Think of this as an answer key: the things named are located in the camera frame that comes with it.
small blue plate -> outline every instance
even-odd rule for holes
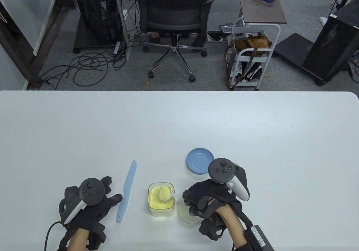
[[[205,148],[193,149],[186,159],[188,167],[196,174],[208,173],[208,166],[213,160],[213,154]]]

brown bag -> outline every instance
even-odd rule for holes
[[[233,48],[233,46],[236,46],[236,50],[233,50],[231,53],[231,58],[229,61],[227,61],[227,52],[230,48]],[[242,74],[237,78],[236,86],[239,82],[242,81],[242,79],[245,77],[246,73],[250,70],[250,66],[252,65],[253,58],[255,56],[262,56],[266,52],[259,51],[258,48],[270,48],[272,46],[272,42],[266,37],[263,36],[262,33],[258,32],[258,36],[252,36],[249,34],[247,38],[239,39],[239,40],[233,40],[227,49],[224,52],[224,61],[227,65],[227,78],[230,79],[234,60],[236,58],[236,52],[241,52],[244,49],[247,48],[254,48],[253,51],[248,51],[243,54],[243,56],[250,56],[250,61],[248,62],[246,66],[246,70],[242,72]]]

black office chair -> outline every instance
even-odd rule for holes
[[[137,0],[140,9],[140,29],[142,32],[168,33],[171,35],[171,44],[163,45],[146,43],[146,46],[167,47],[164,53],[148,72],[148,78],[153,78],[153,70],[159,67],[160,62],[169,52],[177,53],[187,70],[190,72],[190,82],[196,78],[192,74],[186,60],[179,49],[200,50],[203,57],[207,56],[206,48],[178,44],[180,34],[197,33],[207,38],[207,21],[211,5],[214,0]]]

blue plastic knife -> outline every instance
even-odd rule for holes
[[[137,162],[136,160],[133,160],[130,170],[128,171],[126,177],[125,185],[123,186],[123,199],[118,207],[117,217],[116,217],[117,223],[121,223],[123,220],[123,216],[125,215],[128,205],[128,200],[130,199],[131,187],[132,187],[132,183],[134,182],[136,170],[137,170]]]

floor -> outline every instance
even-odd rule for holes
[[[322,26],[319,16],[328,16],[329,4],[333,0],[280,0],[288,21],[282,25],[279,40],[283,40],[297,32],[305,38],[315,41]],[[239,13],[239,0],[214,1],[208,22],[208,30],[218,30],[219,24],[233,22]],[[57,65],[67,65],[75,56],[72,53],[73,41],[76,36],[79,12],[72,11],[65,20],[63,27],[55,41],[44,68],[40,74]],[[265,29],[269,39],[273,39],[273,32]],[[191,38],[182,40],[191,43]],[[202,58],[199,53],[185,52],[183,56],[192,70],[195,70],[196,82],[188,81],[188,73],[176,55],[170,56],[162,66],[154,71],[155,78],[150,82],[147,77],[148,68],[160,57],[162,49],[150,48],[149,53],[142,52],[142,47],[134,47],[130,60],[122,69],[115,71],[109,67],[106,77],[91,87],[80,87],[73,83],[74,71],[67,79],[63,78],[58,90],[191,90],[191,91],[228,91],[225,78],[223,53],[225,44],[207,43],[208,56]],[[61,72],[62,67],[53,72]],[[104,73],[98,70],[88,70],[77,74],[77,81],[91,84],[98,81]],[[52,89],[44,84],[41,89]],[[269,64],[260,91],[351,91],[359,95],[359,84],[354,83],[348,73],[338,74],[328,84],[318,87],[313,79],[299,69],[285,63],[279,58],[273,58]]]

